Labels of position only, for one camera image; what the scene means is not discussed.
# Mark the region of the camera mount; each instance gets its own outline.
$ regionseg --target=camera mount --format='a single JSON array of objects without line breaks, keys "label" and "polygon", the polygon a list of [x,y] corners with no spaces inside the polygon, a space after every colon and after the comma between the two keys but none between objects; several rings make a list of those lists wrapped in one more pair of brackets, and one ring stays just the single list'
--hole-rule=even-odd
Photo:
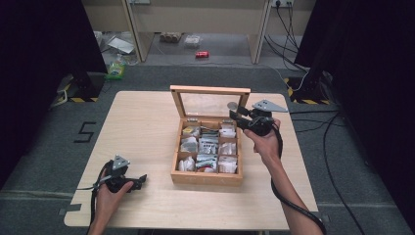
[{"label": "camera mount", "polygon": [[129,181],[134,182],[134,184],[127,193],[130,193],[132,190],[140,190],[143,183],[146,182],[147,174],[138,179],[126,178],[125,173],[128,170],[129,164],[130,161],[116,155],[114,160],[110,160],[104,165],[104,168],[106,169],[106,176],[102,178],[100,182],[104,181],[113,193],[118,192],[119,189],[121,189],[122,186]]},{"label": "camera mount", "polygon": [[272,112],[287,112],[288,110],[282,108],[268,100],[262,100],[253,104],[253,109],[248,110],[245,107],[238,106],[236,103],[229,103],[229,117],[234,119],[237,126],[241,129],[249,129],[259,136],[264,136],[269,133],[274,123]]}]

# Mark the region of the black curtain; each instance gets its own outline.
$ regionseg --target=black curtain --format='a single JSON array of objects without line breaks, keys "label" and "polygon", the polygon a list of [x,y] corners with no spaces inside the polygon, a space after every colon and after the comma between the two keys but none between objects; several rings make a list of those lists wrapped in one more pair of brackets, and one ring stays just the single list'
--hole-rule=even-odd
[{"label": "black curtain", "polygon": [[[415,231],[415,2],[359,1],[351,16],[342,12],[341,4],[317,0],[297,63],[333,75],[343,110],[369,162]],[[347,23],[333,24],[336,16],[346,16]],[[330,33],[333,28],[342,38]]]},{"label": "black curtain", "polygon": [[2,1],[0,22],[2,187],[64,76],[106,66],[80,0]]}]

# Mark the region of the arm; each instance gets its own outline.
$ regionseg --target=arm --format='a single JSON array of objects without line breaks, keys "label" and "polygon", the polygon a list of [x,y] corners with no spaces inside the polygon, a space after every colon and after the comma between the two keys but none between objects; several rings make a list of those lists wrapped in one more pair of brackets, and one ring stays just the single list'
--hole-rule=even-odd
[{"label": "arm", "polygon": [[[275,119],[274,125],[279,128],[280,120]],[[254,152],[261,155],[262,162],[268,168],[278,192],[287,200],[308,210],[283,168],[278,155],[279,146],[274,131],[263,137],[257,136],[248,129],[244,130],[244,133],[254,141]],[[304,214],[285,204],[282,204],[282,208],[292,234],[322,234],[318,225]]]},{"label": "arm", "polygon": [[112,193],[105,183],[100,186],[97,195],[95,218],[89,227],[88,235],[104,234],[110,218],[118,209],[119,202],[132,185],[133,182],[131,181],[125,183],[117,193]]}]

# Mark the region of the black cable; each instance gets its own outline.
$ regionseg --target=black cable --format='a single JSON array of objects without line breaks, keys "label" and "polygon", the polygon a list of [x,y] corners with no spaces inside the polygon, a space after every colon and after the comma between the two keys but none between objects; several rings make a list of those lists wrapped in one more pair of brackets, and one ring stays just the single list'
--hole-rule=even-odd
[{"label": "black cable", "polygon": [[[292,120],[303,120],[303,121],[312,121],[312,122],[320,122],[320,123],[329,123],[327,121],[324,120],[313,120],[313,119],[293,119]],[[335,126],[346,126],[346,125],[341,125],[341,124],[333,124]]]},{"label": "black cable", "polygon": [[299,111],[299,112],[290,112],[290,115],[301,115],[301,114],[311,114],[311,113],[335,113],[339,110],[331,110],[331,111]]},{"label": "black cable", "polygon": [[[269,124],[269,125],[274,130],[275,135],[277,137],[278,147],[279,147],[278,154],[279,154],[279,157],[281,158],[282,157],[282,152],[283,152],[283,139],[281,137],[281,133],[280,133],[280,131],[274,125],[272,125],[272,124]],[[290,202],[288,199],[284,198],[278,192],[277,188],[274,185],[274,182],[272,180],[272,177],[271,177],[271,189],[272,189],[272,192],[274,193],[275,197],[277,197],[277,199],[279,199],[282,203],[284,203],[285,205],[287,205],[290,208],[294,209],[295,211],[300,212],[303,215],[305,215],[306,217],[308,217],[309,219],[311,219],[313,222],[315,222],[320,227],[320,230],[321,230],[321,232],[323,234],[327,234],[326,227],[324,226],[323,222],[317,216],[315,216],[310,211],[308,211],[308,210],[306,210],[306,209],[304,209],[302,207],[299,207],[296,204]]]},{"label": "black cable", "polygon": [[[285,56],[285,51],[286,51],[286,49],[287,49],[287,41],[288,41],[288,37],[286,38],[286,41],[285,41],[285,43],[284,43],[284,49],[283,49],[283,58],[287,58],[286,56]],[[283,60],[283,63],[284,63],[284,66],[288,69],[288,70],[290,70],[290,71],[295,71],[295,70],[293,70],[293,69],[290,69],[290,68],[288,68],[288,66],[285,64],[285,60]]]},{"label": "black cable", "polygon": [[316,129],[319,129],[319,128],[321,128],[325,123],[329,123],[329,124],[331,124],[330,123],[330,121],[332,120],[332,117],[330,117],[328,120],[326,120],[326,121],[322,121],[322,123],[319,125],[319,126],[317,126],[317,127],[315,127],[315,128],[310,128],[310,129],[306,129],[306,130],[296,130],[296,133],[301,133],[301,132],[306,132],[306,131],[311,131],[311,130],[316,130]]},{"label": "black cable", "polygon": [[88,226],[88,230],[86,230],[86,234],[89,233],[89,230],[91,229],[91,224],[94,221],[95,218],[95,199],[97,197],[98,194],[98,189],[94,189],[92,190],[92,194],[91,194],[91,219],[89,220],[89,226]]},{"label": "black cable", "polygon": [[337,193],[337,195],[339,196],[340,200],[342,201],[343,205],[345,206],[345,208],[347,209],[348,213],[350,214],[351,218],[353,219],[354,223],[356,224],[357,228],[359,229],[360,233],[362,235],[364,235],[364,231],[362,229],[362,227],[360,226],[359,222],[357,221],[356,217],[354,216],[353,212],[351,211],[351,209],[348,207],[348,205],[345,202],[345,199],[343,198],[343,196],[341,195],[338,187],[336,186],[336,183],[334,181],[332,172],[330,170],[329,167],[329,163],[328,163],[328,159],[327,159],[327,151],[326,151],[326,137],[327,137],[327,132],[329,131],[329,128],[333,122],[333,120],[340,114],[340,112],[337,112],[330,120],[329,124],[327,125],[326,131],[324,132],[324,136],[323,136],[323,153],[324,153],[324,162],[326,163],[326,167],[327,167],[327,172],[329,174],[329,178],[330,181],[332,182],[332,185]]},{"label": "black cable", "polygon": [[[268,34],[268,37],[269,37],[269,40],[271,40],[271,42],[272,43],[274,43],[276,46],[278,46],[278,47],[281,47],[281,48],[285,48],[284,46],[282,46],[282,45],[280,45],[280,44],[278,44],[277,42],[275,42],[274,41],[274,39],[272,39],[272,37]],[[297,51],[295,51],[295,50],[292,50],[292,49],[290,49],[290,48],[285,48],[287,51],[291,51],[291,52],[293,52],[293,53],[298,53]]]},{"label": "black cable", "polygon": [[278,15],[278,17],[280,18],[280,21],[281,21],[281,23],[283,24],[283,27],[284,27],[284,29],[286,30],[286,32],[287,32],[287,37],[288,37],[288,39],[290,40],[290,42],[297,48],[297,49],[299,49],[299,47],[297,46],[297,43],[295,42],[295,39],[291,36],[291,34],[290,34],[290,31],[287,29],[287,26],[285,25],[285,22],[284,22],[284,20],[283,20],[283,18],[281,17],[281,15],[280,15],[280,12],[279,12],[279,7],[277,7],[277,15]]},{"label": "black cable", "polygon": [[293,27],[293,15],[294,15],[293,4],[291,2],[288,2],[287,5],[288,5],[288,14],[289,14],[289,19],[290,19],[290,26],[288,27],[288,29],[291,32],[291,35],[293,36],[295,47],[298,50],[299,45],[296,42],[296,35],[294,34],[294,27]]},{"label": "black cable", "polygon": [[283,61],[287,61],[288,63],[290,63],[292,66],[294,66],[294,67],[296,67],[297,69],[299,69],[300,71],[304,71],[304,72],[306,72],[306,70],[305,69],[303,69],[303,68],[301,68],[301,67],[299,67],[298,65],[296,65],[296,64],[294,64],[292,61],[290,61],[288,58],[286,58],[283,54],[281,54],[277,49],[275,49],[275,47],[273,47],[272,45],[271,45],[271,43],[269,43],[269,41],[268,41],[268,39],[266,38],[266,36],[264,36],[264,39],[265,39],[265,41],[266,41],[266,43],[269,45],[269,47],[271,48],[271,50],[275,53],[275,54],[277,54],[277,55],[279,55],[281,58],[283,58]]},{"label": "black cable", "polygon": [[79,189],[76,189],[76,190],[89,190],[89,189],[93,189],[93,188],[94,188],[94,186],[89,187],[89,188],[79,188]]}]

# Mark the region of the gray floor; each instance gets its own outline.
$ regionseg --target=gray floor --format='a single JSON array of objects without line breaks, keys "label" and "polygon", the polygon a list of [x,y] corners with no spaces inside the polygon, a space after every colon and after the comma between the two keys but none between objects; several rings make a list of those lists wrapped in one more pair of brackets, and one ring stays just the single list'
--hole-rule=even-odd
[{"label": "gray floor", "polygon": [[[252,65],[245,36],[198,35],[203,39],[200,50],[210,52],[208,59],[195,59],[195,49],[185,48],[182,41],[178,44],[159,43],[156,36],[147,62],[134,66],[137,71],[135,78],[142,78],[139,77],[141,74],[146,74],[146,79],[156,77],[157,72],[150,71],[157,66],[168,67],[166,70],[171,71],[171,77],[166,80],[177,81],[186,75],[177,69],[181,67],[192,67],[188,72],[200,77],[213,69],[217,72],[214,75],[221,76],[227,73],[227,68],[238,68],[243,70],[241,80],[257,78],[263,81],[266,78],[274,82],[275,87],[269,87],[269,90],[260,87],[258,90],[281,92],[287,97],[282,78],[288,73],[293,74],[293,71],[287,70],[281,57],[276,56],[269,46],[263,45],[259,65]],[[282,37],[273,38],[281,44],[285,42]],[[104,58],[107,63],[114,60],[115,51],[106,51]],[[198,81],[196,77],[194,82],[203,84],[205,81]],[[65,226],[65,209],[70,204],[117,90],[154,89],[157,85],[164,86],[164,83],[153,84],[153,88],[146,85],[148,84],[139,83],[138,86],[131,87],[128,81],[109,82],[104,85],[99,102],[65,103],[48,113],[31,151],[22,157],[0,193],[0,234],[83,234],[86,231],[85,228]],[[379,175],[365,162],[364,151],[348,127],[346,118],[336,118],[325,137],[327,123],[321,121],[327,121],[335,113],[317,112],[338,109],[337,101],[332,100],[328,106],[295,104],[288,97],[287,101],[316,202],[329,234],[359,234],[352,215],[336,193],[329,172],[366,234],[412,234]],[[94,132],[92,139],[89,143],[74,144],[73,140],[84,138],[78,134],[84,121],[95,122],[85,128],[85,131]],[[138,233],[134,229],[110,228],[107,234]]]}]

